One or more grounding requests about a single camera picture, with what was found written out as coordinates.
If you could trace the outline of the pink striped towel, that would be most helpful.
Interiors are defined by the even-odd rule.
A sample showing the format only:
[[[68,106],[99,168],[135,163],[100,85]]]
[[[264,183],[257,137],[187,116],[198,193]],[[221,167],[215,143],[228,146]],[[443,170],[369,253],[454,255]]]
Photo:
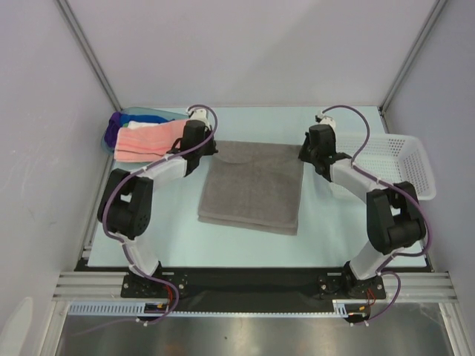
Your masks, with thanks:
[[[117,162],[154,162],[171,150],[183,136],[188,120],[176,120],[154,126],[120,128],[114,148]]]

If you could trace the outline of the grey terry towel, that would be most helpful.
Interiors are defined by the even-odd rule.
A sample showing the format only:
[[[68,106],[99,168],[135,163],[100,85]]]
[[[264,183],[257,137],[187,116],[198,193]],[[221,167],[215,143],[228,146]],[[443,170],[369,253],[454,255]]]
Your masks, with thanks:
[[[198,206],[202,223],[295,236],[304,164],[298,145],[219,141]]]

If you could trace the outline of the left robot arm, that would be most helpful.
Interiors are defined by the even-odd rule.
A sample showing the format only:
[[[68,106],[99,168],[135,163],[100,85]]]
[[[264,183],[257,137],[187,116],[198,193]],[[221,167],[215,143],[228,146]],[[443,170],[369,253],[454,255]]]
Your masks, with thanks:
[[[191,119],[162,159],[135,171],[115,168],[108,176],[97,219],[105,235],[120,244],[129,269],[140,276],[137,288],[148,297],[163,290],[163,278],[155,274],[159,258],[138,239],[151,222],[154,192],[189,176],[203,156],[216,153],[214,130]]]

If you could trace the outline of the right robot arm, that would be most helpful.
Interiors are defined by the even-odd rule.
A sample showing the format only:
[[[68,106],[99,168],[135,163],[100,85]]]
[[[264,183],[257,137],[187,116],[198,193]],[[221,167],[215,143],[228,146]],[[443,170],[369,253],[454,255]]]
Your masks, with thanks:
[[[336,150],[336,133],[330,125],[309,127],[298,158],[366,205],[368,242],[342,272],[341,290],[348,297],[362,296],[394,257],[428,238],[414,186],[407,181],[385,182],[358,167],[352,156]]]

